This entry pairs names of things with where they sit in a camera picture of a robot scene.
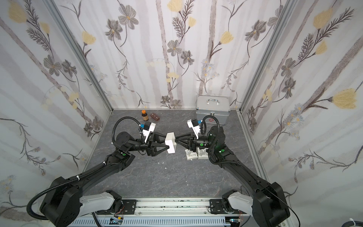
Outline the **white jewelry box lid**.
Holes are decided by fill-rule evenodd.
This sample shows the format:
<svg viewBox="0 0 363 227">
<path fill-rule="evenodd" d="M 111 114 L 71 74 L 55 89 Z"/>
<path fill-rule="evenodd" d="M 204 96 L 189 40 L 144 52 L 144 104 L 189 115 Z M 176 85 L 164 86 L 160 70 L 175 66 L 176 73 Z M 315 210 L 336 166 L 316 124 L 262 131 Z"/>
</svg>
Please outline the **white jewelry box lid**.
<svg viewBox="0 0 363 227">
<path fill-rule="evenodd" d="M 165 144 L 175 142 L 175 134 L 173 132 L 169 132 L 166 134 Z"/>
<path fill-rule="evenodd" d="M 207 153 L 207 149 L 201 149 L 201 148 L 197 148 L 197 155 L 198 155 L 198 159 L 208 159 L 208 153 Z"/>
</svg>

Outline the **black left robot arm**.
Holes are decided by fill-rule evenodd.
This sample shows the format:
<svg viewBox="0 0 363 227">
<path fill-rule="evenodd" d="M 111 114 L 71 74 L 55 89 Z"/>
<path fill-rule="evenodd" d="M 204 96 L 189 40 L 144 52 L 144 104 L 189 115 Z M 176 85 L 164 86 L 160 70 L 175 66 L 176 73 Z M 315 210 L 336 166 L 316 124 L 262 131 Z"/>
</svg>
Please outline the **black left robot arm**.
<svg viewBox="0 0 363 227">
<path fill-rule="evenodd" d="M 134 139 L 126 131 L 115 134 L 117 126 L 124 120 L 133 120 L 137 124 L 139 139 Z M 39 220 L 49 220 L 56 227 L 68 226 L 81 214 L 81 209 L 85 208 L 80 201 L 84 193 L 127 168 L 135 159 L 133 151 L 144 151 L 154 157 L 168 150 L 169 147 L 164 143 L 165 138 L 166 135 L 151 130 L 151 123 L 141 124 L 130 116 L 119 119 L 111 135 L 115 151 L 107 155 L 102 163 L 86 172 L 68 179 L 55 179 L 48 189 L 38 193 L 28 202 L 28 215 Z"/>
</svg>

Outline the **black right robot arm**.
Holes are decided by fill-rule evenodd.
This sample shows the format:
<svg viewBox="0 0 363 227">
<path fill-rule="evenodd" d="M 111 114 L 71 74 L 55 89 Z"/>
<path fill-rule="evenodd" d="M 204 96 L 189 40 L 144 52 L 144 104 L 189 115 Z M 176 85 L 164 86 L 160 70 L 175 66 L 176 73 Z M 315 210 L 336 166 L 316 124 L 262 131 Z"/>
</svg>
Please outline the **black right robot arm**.
<svg viewBox="0 0 363 227">
<path fill-rule="evenodd" d="M 246 167 L 225 143 L 225 133 L 218 119 L 206 116 L 201 121 L 191 119 L 195 133 L 177 136 L 175 142 L 191 152 L 204 149 L 208 160 L 229 172 L 243 186 L 247 195 L 230 190 L 222 196 L 221 208 L 210 208 L 212 214 L 241 211 L 252 216 L 260 227 L 278 227 L 293 210 L 286 202 L 278 183 L 269 183 Z"/>
</svg>

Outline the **white bow jewelry box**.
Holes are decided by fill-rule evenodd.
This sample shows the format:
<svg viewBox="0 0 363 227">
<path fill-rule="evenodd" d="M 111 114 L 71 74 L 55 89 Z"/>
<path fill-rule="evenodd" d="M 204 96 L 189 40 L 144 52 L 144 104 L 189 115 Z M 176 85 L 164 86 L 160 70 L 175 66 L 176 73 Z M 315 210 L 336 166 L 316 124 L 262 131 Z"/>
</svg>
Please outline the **white bow jewelry box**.
<svg viewBox="0 0 363 227">
<path fill-rule="evenodd" d="M 197 152 L 194 152 L 194 151 L 191 151 L 191 150 L 186 149 L 186 150 L 185 150 L 185 153 L 186 153 L 186 159 L 187 159 L 187 160 L 194 160 L 194 159 L 198 159 L 198 154 L 197 154 Z"/>
<path fill-rule="evenodd" d="M 169 148 L 167 150 L 168 154 L 174 154 L 175 150 L 176 150 L 176 145 L 177 145 L 176 142 L 172 141 L 172 140 L 168 140 L 168 141 L 165 142 L 165 144 L 167 146 L 169 146 Z"/>
</svg>

